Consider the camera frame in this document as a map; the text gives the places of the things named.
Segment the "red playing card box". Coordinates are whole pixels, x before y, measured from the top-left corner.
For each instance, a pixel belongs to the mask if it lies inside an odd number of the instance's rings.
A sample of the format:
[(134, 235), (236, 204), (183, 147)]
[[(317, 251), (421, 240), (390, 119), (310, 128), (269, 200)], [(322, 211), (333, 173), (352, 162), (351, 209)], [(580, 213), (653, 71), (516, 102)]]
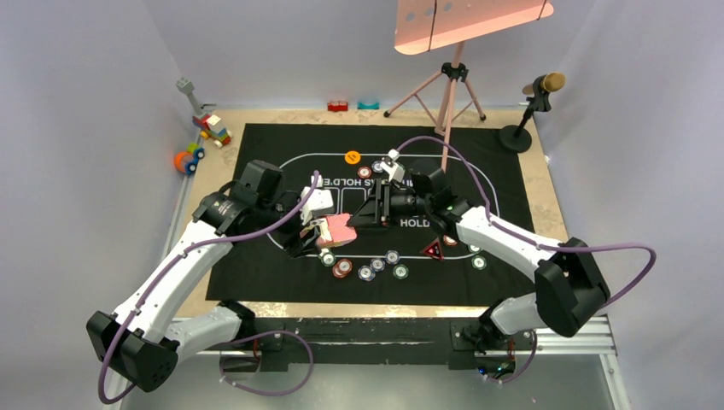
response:
[(350, 214), (326, 215), (319, 219), (319, 237), (315, 240), (318, 248), (337, 248), (357, 239), (355, 229), (348, 226)]

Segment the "red poker chip stack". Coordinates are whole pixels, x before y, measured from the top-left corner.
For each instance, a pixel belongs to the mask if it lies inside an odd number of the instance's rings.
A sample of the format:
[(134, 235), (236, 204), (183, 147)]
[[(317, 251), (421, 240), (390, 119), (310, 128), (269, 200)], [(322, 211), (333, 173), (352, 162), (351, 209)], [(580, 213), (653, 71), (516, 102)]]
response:
[(353, 263), (349, 259), (340, 259), (333, 267), (335, 278), (345, 278), (353, 270)]

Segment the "orange big blind button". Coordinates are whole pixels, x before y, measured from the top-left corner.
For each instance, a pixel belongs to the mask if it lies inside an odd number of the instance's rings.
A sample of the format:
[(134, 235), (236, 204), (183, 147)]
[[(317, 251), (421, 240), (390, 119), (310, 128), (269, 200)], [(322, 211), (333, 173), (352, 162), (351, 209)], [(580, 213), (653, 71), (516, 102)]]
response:
[(361, 155), (356, 150), (349, 150), (344, 155), (344, 161), (349, 165), (356, 165), (360, 162), (360, 160), (361, 160)]

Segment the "red triangular dealer button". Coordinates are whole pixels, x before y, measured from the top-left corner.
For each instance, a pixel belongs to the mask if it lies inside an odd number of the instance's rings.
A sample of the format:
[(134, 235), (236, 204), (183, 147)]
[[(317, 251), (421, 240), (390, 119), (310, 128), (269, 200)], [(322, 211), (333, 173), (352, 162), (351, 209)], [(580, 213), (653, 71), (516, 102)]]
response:
[(442, 241), (436, 238), (423, 248), (421, 254), (435, 261), (443, 261), (445, 257), (443, 255)]

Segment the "green poker chip stack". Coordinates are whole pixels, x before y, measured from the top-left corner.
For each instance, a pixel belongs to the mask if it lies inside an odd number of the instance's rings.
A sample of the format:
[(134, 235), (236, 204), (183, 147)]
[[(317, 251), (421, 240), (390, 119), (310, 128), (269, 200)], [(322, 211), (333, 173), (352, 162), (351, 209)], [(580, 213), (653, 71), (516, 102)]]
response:
[(397, 279), (405, 279), (409, 275), (409, 269), (403, 264), (395, 265), (393, 268), (393, 275)]

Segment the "blue poker chip stack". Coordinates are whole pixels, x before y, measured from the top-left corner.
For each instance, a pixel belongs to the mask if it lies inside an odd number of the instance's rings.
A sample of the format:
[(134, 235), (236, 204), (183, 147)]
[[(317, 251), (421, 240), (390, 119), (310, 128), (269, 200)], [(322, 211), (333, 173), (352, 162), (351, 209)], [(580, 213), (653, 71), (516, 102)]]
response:
[(361, 266), (358, 269), (358, 277), (365, 282), (370, 282), (376, 277), (376, 272), (370, 266)]

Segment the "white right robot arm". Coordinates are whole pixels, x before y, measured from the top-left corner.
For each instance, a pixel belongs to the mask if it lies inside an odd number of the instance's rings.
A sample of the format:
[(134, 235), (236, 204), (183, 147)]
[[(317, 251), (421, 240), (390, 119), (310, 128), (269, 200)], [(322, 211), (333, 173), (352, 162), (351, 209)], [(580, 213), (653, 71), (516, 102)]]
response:
[(467, 337), (478, 350), (500, 349), (519, 331), (540, 328), (572, 337), (610, 300), (603, 274), (580, 239), (559, 243), (488, 215), (483, 206), (454, 195), (444, 171), (432, 163), (414, 163), (411, 179), (411, 187), (377, 179), (348, 226), (383, 228), (423, 216), (438, 235), (489, 253), (534, 284), (533, 292), (501, 299), (479, 317), (478, 330)]

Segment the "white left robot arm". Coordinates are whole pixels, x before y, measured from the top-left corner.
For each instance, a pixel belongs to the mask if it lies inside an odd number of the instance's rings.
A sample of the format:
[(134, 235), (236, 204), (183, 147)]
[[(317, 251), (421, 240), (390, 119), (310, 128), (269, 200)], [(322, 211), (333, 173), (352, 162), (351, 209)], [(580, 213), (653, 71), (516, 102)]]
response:
[(222, 301), (201, 316), (174, 320), (202, 277), (235, 244), (274, 231), (298, 238), (325, 207), (330, 195), (319, 171), (298, 191), (279, 193), (282, 180), (282, 169), (248, 163), (241, 178), (201, 200), (177, 243), (131, 296), (112, 313), (93, 313), (86, 330), (101, 362), (96, 382), (101, 403), (114, 404), (134, 389), (158, 389), (178, 364), (214, 346), (264, 354), (291, 337), (313, 357), (305, 339), (284, 328), (257, 326), (255, 313), (240, 302)]

